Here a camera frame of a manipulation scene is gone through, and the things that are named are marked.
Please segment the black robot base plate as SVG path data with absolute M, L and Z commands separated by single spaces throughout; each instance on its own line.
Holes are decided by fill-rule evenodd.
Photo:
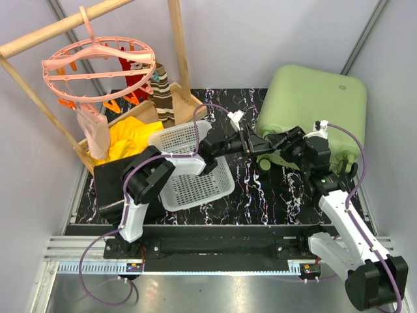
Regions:
M 75 237 L 63 258 L 68 272 L 121 275 L 295 276 L 318 256 L 302 240 L 317 230 L 343 240 L 334 226 L 145 226 L 123 244 L 115 235 L 94 243 Z

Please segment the green hard-shell suitcase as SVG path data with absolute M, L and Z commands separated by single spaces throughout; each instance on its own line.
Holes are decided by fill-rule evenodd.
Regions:
M 351 171 L 366 128 L 367 89 L 357 78 L 323 72 L 300 65 L 277 69 L 261 106 L 255 132 L 264 137 L 299 126 L 313 131 L 316 121 L 327 120 L 331 169 Z

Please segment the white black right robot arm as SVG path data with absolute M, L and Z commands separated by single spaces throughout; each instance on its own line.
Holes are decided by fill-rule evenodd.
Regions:
M 352 204 L 357 188 L 349 189 L 344 180 L 356 175 L 356 160 L 363 156 L 363 147 L 344 128 L 338 127 L 341 134 L 335 136 L 335 128 L 321 121 L 309 133 L 294 127 L 265 137 L 274 152 L 300 170 L 312 200 L 345 243 L 340 246 L 329 233 L 317 230 L 299 239 L 296 251 L 302 258 L 315 255 L 324 260 L 342 279 L 357 310 L 395 304 L 395 311 L 401 312 L 409 266 L 377 240 Z

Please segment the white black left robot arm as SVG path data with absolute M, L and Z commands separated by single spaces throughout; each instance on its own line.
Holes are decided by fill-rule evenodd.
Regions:
M 151 145 L 125 169 L 122 176 L 124 209 L 118 226 L 121 240 L 118 251 L 126 258 L 136 257 L 141 249 L 139 238 L 148 206 L 158 199 L 169 179 L 178 175 L 199 177 L 208 175 L 218 165 L 217 158 L 234 153 L 248 157 L 272 153 L 275 148 L 268 139 L 244 126 L 225 136 L 211 128 L 198 141 L 193 153 L 173 154 Z

